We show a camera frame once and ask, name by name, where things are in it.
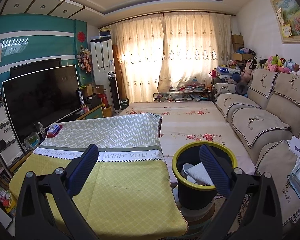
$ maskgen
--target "wooden basket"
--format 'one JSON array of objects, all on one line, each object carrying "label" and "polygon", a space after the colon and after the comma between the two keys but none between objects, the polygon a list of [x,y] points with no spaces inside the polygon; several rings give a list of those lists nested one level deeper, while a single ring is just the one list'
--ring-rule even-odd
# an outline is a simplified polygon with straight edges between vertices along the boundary
[{"label": "wooden basket", "polygon": [[111,105],[109,105],[109,107],[106,109],[102,109],[102,112],[103,112],[103,117],[111,117],[112,116]]}]

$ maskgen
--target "flat screen tv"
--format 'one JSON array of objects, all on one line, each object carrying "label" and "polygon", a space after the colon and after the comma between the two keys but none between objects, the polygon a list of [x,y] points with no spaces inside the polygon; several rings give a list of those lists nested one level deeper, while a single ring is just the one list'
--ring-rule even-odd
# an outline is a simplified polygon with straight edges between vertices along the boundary
[{"label": "flat screen tv", "polygon": [[51,68],[22,75],[2,83],[11,124],[19,142],[80,108],[75,65]]},{"label": "flat screen tv", "polygon": [[48,68],[61,67],[61,58],[53,58],[35,61],[10,68],[10,78],[18,77],[24,74],[29,74],[39,70]]}]

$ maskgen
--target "beige sofa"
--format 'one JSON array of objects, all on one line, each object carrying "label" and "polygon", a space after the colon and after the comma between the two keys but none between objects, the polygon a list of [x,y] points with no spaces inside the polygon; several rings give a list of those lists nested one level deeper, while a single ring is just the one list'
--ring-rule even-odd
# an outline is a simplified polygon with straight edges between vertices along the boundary
[{"label": "beige sofa", "polygon": [[234,88],[215,84],[215,104],[249,153],[256,173],[272,174],[284,232],[289,232],[300,219],[300,199],[287,179],[297,157],[286,142],[292,135],[300,138],[300,77],[256,69],[247,97],[234,94]]}]

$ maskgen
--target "plastic bottle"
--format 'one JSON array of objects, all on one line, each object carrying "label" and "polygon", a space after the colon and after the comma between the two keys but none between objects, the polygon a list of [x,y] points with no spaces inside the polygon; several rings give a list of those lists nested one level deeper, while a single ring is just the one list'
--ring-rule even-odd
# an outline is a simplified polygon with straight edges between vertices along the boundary
[{"label": "plastic bottle", "polygon": [[194,78],[193,80],[192,80],[192,86],[194,86],[194,87],[196,87],[196,86],[198,86],[198,80],[196,79],[196,78]]},{"label": "plastic bottle", "polygon": [[42,138],[45,139],[47,137],[46,131],[43,128],[43,125],[41,124],[41,122],[38,122],[39,125],[39,129],[40,129],[40,133],[42,135]]}]

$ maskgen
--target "framed painting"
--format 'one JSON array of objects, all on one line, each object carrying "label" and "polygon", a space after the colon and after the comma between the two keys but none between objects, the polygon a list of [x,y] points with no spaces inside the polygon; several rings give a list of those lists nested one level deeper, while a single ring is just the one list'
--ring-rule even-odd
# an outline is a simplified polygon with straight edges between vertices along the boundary
[{"label": "framed painting", "polygon": [[[296,0],[270,1],[279,25],[282,43],[300,43],[300,6]],[[287,26],[291,28],[291,36],[284,37]]]}]

